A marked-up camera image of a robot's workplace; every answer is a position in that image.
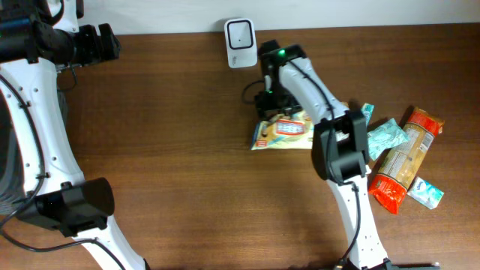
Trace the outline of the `beige snack bag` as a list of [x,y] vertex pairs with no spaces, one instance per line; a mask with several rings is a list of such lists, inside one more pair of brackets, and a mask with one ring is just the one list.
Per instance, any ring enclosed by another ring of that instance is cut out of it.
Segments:
[[311,149],[313,135],[314,125],[304,110],[292,115],[277,114],[258,123],[250,149]]

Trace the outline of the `teal Kleenex tissue pack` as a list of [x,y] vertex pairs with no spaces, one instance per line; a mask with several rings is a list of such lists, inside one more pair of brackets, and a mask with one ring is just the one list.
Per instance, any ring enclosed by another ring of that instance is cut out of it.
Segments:
[[369,124],[370,120],[371,120],[371,116],[373,115],[373,111],[374,111],[374,105],[373,104],[370,104],[370,103],[365,103],[362,108],[361,108],[361,112],[363,113],[364,117],[365,117],[365,123],[366,125]]

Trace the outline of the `orange noodle packet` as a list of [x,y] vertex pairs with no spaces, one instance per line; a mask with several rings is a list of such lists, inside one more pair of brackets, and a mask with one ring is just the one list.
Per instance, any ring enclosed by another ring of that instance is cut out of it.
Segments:
[[388,151],[369,187],[369,193],[389,212],[399,212],[407,191],[444,121],[416,107],[403,131],[408,140]]

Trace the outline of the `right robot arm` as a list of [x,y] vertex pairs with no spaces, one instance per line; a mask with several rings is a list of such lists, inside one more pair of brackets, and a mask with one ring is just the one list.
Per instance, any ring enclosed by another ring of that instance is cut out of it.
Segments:
[[368,198],[366,119],[341,103],[316,74],[298,45],[276,40],[257,51],[265,90],[254,98],[261,119],[304,110],[313,123],[311,160],[330,187],[346,232],[348,248],[336,269],[393,269],[377,232]]

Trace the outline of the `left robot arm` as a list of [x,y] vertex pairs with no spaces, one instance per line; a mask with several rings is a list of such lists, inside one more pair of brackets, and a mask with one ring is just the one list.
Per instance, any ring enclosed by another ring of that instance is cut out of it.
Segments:
[[57,231],[103,269],[147,269],[114,217],[105,178],[86,180],[65,128],[62,72],[119,57],[108,24],[80,25],[82,1],[1,3],[1,217]]

